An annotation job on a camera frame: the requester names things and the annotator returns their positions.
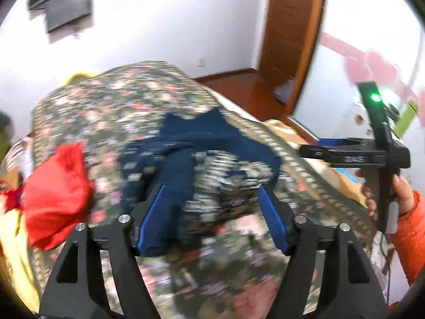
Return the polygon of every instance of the green object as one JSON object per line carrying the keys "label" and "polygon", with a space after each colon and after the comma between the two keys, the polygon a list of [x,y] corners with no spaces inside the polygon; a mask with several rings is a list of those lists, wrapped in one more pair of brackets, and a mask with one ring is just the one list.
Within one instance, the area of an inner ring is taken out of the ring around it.
{"label": "green object", "polygon": [[372,101],[377,102],[377,103],[382,101],[381,96],[378,95],[377,93],[373,93],[371,95],[371,99],[372,99]]}
{"label": "green object", "polygon": [[415,103],[415,101],[411,100],[407,104],[407,108],[393,129],[393,133],[397,136],[397,138],[401,139],[403,137],[416,114],[418,114],[418,105]]}
{"label": "green object", "polygon": [[9,138],[5,131],[0,132],[0,162],[6,155],[7,150],[10,148]]}

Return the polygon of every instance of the blue object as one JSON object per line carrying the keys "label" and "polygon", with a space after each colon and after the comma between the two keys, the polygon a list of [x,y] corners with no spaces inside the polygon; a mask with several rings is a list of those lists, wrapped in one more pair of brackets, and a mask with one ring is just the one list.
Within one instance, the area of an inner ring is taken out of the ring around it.
{"label": "blue object", "polygon": [[222,150],[236,155],[241,161],[263,162],[278,178],[282,159],[269,146],[247,138],[227,123],[215,108],[191,120],[167,114],[158,137],[128,143],[118,159],[126,179],[120,205],[129,214],[146,200],[156,184],[167,189],[171,212],[170,235],[180,242],[192,242],[193,236],[182,219],[183,205],[193,200],[196,160],[194,154],[208,150]]}
{"label": "blue object", "polygon": [[275,97],[281,103],[287,103],[294,89],[294,80],[290,79],[286,83],[275,88]]}
{"label": "blue object", "polygon": [[344,168],[335,168],[337,171],[339,171],[341,174],[345,175],[346,177],[348,177],[352,182],[354,183],[360,183],[359,180],[356,179],[355,176],[353,176],[352,174],[350,174],[347,170],[345,170]]}
{"label": "blue object", "polygon": [[165,253],[164,241],[168,239],[171,208],[165,186],[162,186],[152,203],[139,230],[137,250],[141,255],[149,257]]}
{"label": "blue object", "polygon": [[263,186],[258,190],[258,205],[269,228],[270,236],[276,248],[287,255],[290,245],[286,241],[286,225],[282,222],[269,195]]}
{"label": "blue object", "polygon": [[320,139],[317,142],[319,146],[344,146],[347,145],[344,139]]}

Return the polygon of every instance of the red fabric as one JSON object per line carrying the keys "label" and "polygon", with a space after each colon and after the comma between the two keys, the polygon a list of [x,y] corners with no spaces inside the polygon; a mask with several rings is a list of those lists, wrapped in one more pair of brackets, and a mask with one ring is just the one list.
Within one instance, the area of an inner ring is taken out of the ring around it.
{"label": "red fabric", "polygon": [[6,204],[4,208],[5,213],[13,209],[21,208],[20,197],[23,189],[24,187],[19,187],[18,189],[8,190],[6,192]]}
{"label": "red fabric", "polygon": [[398,230],[391,235],[409,284],[425,265],[425,202],[419,192],[413,193],[413,210],[399,218]]}
{"label": "red fabric", "polygon": [[31,247],[49,250],[64,242],[85,221],[92,191],[80,143],[59,146],[26,182],[23,210]]}

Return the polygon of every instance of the red cloth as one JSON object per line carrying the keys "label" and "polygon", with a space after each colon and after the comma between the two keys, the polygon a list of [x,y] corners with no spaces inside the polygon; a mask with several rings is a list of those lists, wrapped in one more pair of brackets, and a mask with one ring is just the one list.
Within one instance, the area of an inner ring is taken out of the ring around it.
{"label": "red cloth", "polygon": [[59,146],[25,185],[23,211],[31,247],[49,250],[64,242],[85,221],[92,191],[80,143]]}
{"label": "red cloth", "polygon": [[21,209],[20,199],[23,190],[24,187],[19,187],[18,189],[8,190],[6,192],[6,205],[4,209],[5,213],[13,209]]}

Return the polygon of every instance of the yellow blanket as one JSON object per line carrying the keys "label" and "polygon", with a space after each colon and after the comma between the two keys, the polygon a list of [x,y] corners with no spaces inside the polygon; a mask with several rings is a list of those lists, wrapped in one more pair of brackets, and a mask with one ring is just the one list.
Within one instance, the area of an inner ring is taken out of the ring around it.
{"label": "yellow blanket", "polygon": [[28,261],[28,235],[20,210],[0,215],[0,243],[13,288],[31,311],[38,312],[40,300]]}

